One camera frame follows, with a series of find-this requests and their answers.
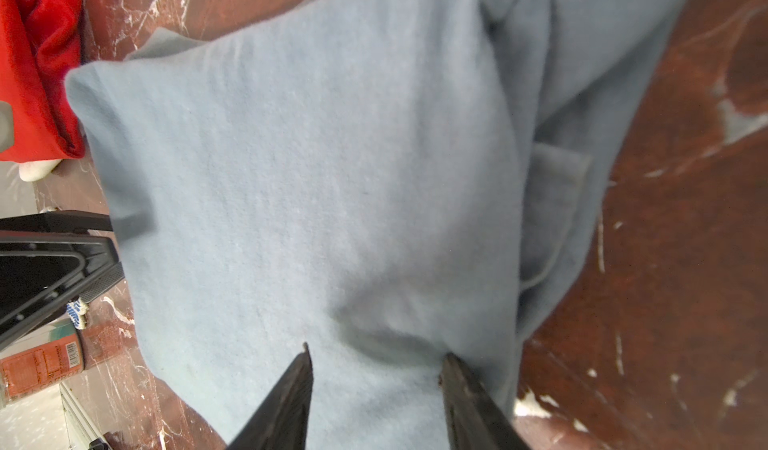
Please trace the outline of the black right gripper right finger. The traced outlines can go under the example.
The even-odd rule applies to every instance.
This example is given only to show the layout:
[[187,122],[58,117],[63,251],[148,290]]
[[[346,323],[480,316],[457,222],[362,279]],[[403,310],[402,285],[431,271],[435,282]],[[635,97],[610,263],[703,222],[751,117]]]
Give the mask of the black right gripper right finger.
[[439,379],[452,450],[530,450],[470,367],[445,356]]

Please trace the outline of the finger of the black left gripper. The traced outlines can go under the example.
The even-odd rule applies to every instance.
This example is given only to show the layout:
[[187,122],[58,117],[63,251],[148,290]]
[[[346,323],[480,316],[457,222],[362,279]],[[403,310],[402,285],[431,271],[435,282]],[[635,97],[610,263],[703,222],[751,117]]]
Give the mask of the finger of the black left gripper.
[[66,304],[94,300],[124,279],[111,238],[1,232],[1,348],[50,322]]
[[107,214],[80,210],[57,210],[2,218],[2,231],[43,233],[87,233],[90,230],[112,232]]

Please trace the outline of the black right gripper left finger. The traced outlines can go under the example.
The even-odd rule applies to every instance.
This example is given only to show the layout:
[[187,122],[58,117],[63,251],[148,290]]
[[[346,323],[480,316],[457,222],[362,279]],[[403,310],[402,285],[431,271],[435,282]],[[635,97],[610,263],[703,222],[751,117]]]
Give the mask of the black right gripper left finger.
[[309,346],[289,364],[228,450],[304,450],[314,383]]

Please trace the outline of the grey t-shirt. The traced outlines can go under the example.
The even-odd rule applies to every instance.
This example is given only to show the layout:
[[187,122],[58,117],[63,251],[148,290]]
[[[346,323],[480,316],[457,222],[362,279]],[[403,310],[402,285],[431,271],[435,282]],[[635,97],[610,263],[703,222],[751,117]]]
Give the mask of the grey t-shirt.
[[69,72],[149,370],[226,441],[307,345],[311,449],[506,417],[686,0],[306,0]]

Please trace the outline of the blue dotted work glove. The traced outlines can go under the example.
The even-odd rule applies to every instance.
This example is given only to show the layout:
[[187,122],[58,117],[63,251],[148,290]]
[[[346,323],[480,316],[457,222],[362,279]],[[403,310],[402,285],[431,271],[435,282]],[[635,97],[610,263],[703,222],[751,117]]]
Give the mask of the blue dotted work glove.
[[66,315],[72,321],[77,330],[84,330],[88,325],[87,314],[89,306],[81,298],[66,304]]

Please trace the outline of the white folded t-shirt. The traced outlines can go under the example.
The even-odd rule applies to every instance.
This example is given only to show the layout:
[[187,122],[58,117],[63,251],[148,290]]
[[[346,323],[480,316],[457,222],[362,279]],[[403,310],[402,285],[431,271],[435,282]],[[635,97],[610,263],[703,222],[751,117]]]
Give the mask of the white folded t-shirt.
[[18,164],[19,178],[24,182],[36,182],[46,178],[62,162],[61,159],[28,161]]

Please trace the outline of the round tape roll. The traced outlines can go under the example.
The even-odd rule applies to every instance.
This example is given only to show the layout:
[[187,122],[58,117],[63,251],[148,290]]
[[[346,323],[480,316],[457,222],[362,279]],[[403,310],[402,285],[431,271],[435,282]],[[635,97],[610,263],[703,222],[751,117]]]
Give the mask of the round tape roll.
[[1,351],[1,407],[82,372],[78,331],[69,319],[46,324]]

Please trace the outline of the red folded t-shirt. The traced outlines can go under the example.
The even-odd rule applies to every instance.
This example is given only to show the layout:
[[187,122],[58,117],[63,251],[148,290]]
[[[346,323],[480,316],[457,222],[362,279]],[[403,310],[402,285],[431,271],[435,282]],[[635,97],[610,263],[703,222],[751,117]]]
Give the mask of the red folded t-shirt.
[[81,64],[83,0],[1,0],[1,100],[14,142],[3,161],[79,159],[85,144],[64,90]]

